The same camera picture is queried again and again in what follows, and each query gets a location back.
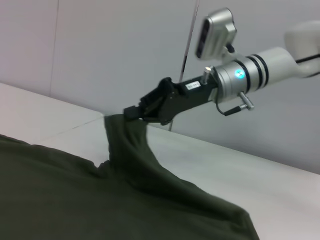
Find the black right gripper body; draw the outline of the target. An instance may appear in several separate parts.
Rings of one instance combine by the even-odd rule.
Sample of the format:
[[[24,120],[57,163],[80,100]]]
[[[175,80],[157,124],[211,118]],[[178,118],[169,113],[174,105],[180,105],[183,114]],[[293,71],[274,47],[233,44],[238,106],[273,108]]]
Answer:
[[[147,111],[147,121],[167,125],[176,115],[208,103],[212,90],[217,88],[217,83],[212,76],[208,78],[206,84],[201,83],[200,86],[188,89],[188,86],[200,83],[201,79],[199,76],[181,83],[173,83],[173,91],[169,93],[162,105]]]

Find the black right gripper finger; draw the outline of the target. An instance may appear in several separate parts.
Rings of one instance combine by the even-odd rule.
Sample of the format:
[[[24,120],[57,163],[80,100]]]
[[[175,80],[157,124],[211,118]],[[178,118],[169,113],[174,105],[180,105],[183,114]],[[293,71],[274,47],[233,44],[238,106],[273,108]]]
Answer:
[[[127,120],[136,120],[141,118],[142,112],[139,106],[130,106],[123,110],[123,116]]]
[[[157,87],[140,99],[139,107],[143,111],[153,111],[163,104],[169,93],[174,90],[170,77],[163,78]]]

